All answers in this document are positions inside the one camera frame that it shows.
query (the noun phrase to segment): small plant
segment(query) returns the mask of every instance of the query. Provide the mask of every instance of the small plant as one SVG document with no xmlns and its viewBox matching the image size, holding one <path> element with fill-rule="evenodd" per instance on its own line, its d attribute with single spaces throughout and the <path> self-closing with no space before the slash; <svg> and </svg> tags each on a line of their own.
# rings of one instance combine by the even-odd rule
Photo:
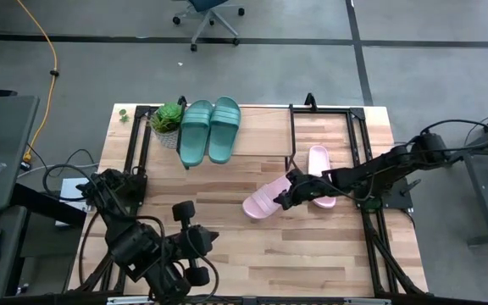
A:
<svg viewBox="0 0 488 305">
<path fill-rule="evenodd" d="M 119 112 L 119 121 L 122 123 L 126 123 L 129 121 L 129 115 L 127 115 L 127 111 L 125 109 L 121 109 Z"/>
<path fill-rule="evenodd" d="M 150 119 L 150 126 L 159 133 L 170 133 L 180 127 L 182 107 L 177 103 L 166 103 Z"/>
</svg>

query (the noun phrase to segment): pink slide sandal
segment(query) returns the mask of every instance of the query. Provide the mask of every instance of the pink slide sandal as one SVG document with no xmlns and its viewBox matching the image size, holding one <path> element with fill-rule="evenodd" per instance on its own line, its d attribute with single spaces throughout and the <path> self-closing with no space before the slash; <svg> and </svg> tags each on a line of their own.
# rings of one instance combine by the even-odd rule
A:
<svg viewBox="0 0 488 305">
<path fill-rule="evenodd" d="M 253 219 L 265 219 L 272 215 L 281 205 L 273 200 L 284 190 L 289 190 L 291 183 L 285 175 L 261 186 L 250 197 L 244 200 L 244 214 Z"/>
<path fill-rule="evenodd" d="M 321 176 L 321 172 L 330 169 L 329 152 L 322 146 L 313 146 L 308 153 L 308 174 Z M 334 197 L 321 197 L 313 200 L 320 208 L 332 208 L 336 204 Z"/>
</svg>

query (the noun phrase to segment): orange cable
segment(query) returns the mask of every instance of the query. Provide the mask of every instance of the orange cable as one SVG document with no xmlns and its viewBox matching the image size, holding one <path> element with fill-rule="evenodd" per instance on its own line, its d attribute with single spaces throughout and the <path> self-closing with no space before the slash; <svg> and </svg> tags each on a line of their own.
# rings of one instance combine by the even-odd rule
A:
<svg viewBox="0 0 488 305">
<path fill-rule="evenodd" d="M 31 20 L 33 20 L 33 22 L 39 28 L 39 30 L 41 30 L 41 33 L 44 35 L 45 39 L 47 40 L 48 45 L 52 49 L 52 55 L 54 56 L 54 69 L 53 69 L 53 71 L 50 71 L 51 72 L 50 74 L 52 75 L 52 83 L 50 85 L 50 89 L 48 90 L 47 110 L 44 113 L 44 118 L 42 118 L 41 125 L 39 126 L 39 128 L 37 128 L 37 131 L 35 132 L 35 135 L 33 136 L 33 139 L 31 140 L 30 145 L 33 147 L 37 137 L 39 136 L 39 133 L 41 132 L 41 129 L 47 123 L 48 113 L 50 112 L 50 104 L 52 103 L 52 92 L 54 90 L 54 86 L 56 85 L 56 78 L 58 77 L 58 55 L 56 55 L 56 50 L 54 49 L 54 45 L 50 41 L 50 38 L 48 38 L 47 33 L 42 29 L 41 25 L 39 25 L 39 23 L 37 22 L 35 17 L 33 17 L 33 15 L 30 13 L 30 11 L 27 9 L 27 7 L 20 0 L 16 0 L 16 2 L 18 2 L 18 4 L 30 16 Z M 30 147 L 28 147 L 28 149 L 25 151 L 23 159 L 26 162 L 30 162 L 30 160 L 31 160 L 31 148 Z"/>
</svg>

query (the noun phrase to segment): teal slide sandal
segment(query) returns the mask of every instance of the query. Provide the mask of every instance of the teal slide sandal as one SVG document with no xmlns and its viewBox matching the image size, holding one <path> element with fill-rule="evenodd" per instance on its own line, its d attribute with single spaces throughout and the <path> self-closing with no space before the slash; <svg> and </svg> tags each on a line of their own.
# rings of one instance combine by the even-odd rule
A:
<svg viewBox="0 0 488 305">
<path fill-rule="evenodd" d="M 180 160 L 184 166 L 197 166 L 202 162 L 213 107 L 209 101 L 196 101 L 184 113 L 180 125 Z"/>
<path fill-rule="evenodd" d="M 236 133 L 241 124 L 241 109 L 234 99 L 220 97 L 210 119 L 208 156 L 216 164 L 226 164 L 233 153 Z"/>
</svg>

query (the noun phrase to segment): potted succulent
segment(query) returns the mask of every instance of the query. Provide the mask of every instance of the potted succulent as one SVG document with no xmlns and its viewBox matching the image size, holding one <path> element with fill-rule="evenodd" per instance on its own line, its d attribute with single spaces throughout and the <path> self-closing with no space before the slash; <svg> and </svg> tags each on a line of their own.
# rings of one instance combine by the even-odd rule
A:
<svg viewBox="0 0 488 305">
<path fill-rule="evenodd" d="M 165 103 L 150 118 L 150 127 L 163 146 L 176 149 L 181 121 L 182 107 L 177 103 Z"/>
</svg>

